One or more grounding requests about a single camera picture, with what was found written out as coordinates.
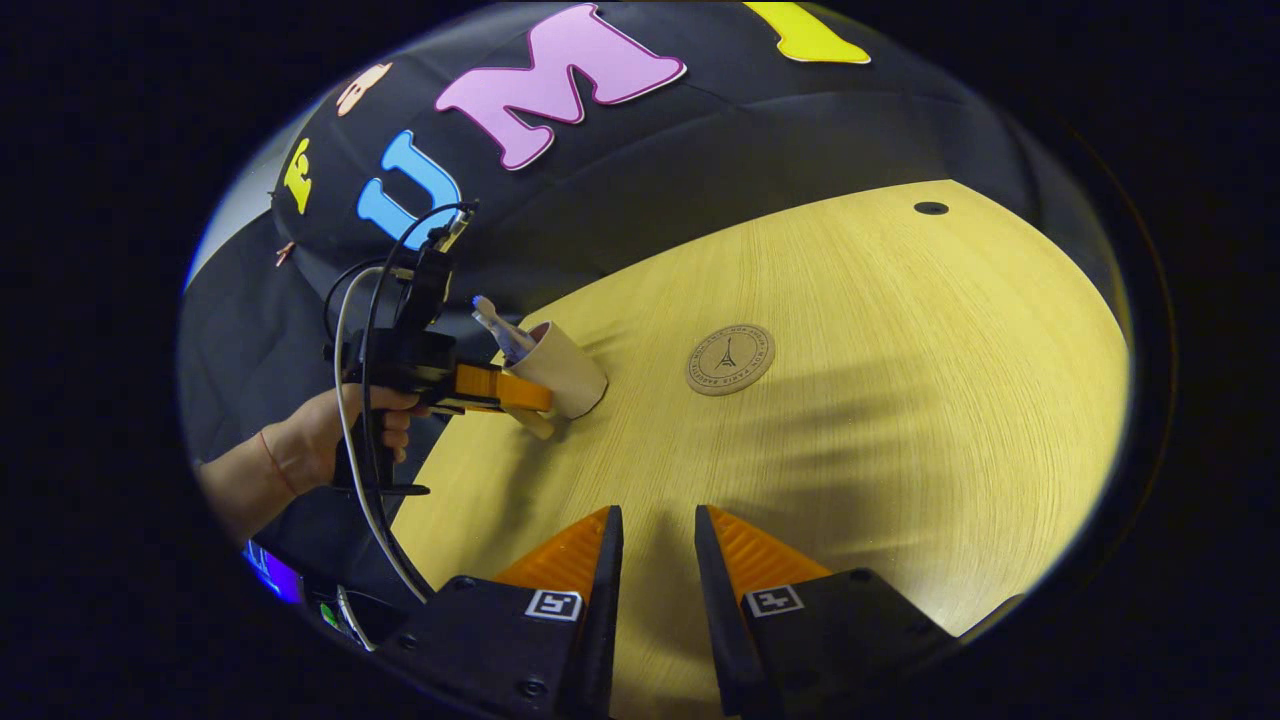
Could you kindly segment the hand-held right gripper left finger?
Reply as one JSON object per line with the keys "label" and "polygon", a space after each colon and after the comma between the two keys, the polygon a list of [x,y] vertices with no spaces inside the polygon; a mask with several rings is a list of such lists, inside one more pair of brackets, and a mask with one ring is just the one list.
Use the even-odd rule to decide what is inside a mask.
{"label": "hand-held right gripper left finger", "polygon": [[607,719],[623,560],[616,505],[492,579],[448,580],[399,629],[434,719]]}

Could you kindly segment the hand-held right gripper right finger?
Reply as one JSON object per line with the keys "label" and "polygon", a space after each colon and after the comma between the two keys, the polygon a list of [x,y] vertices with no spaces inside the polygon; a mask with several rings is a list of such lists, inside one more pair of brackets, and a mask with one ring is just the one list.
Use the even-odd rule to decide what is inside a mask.
{"label": "hand-held right gripper right finger", "polygon": [[833,571],[713,505],[695,550],[723,712],[851,719],[957,652],[957,639],[869,568]]}

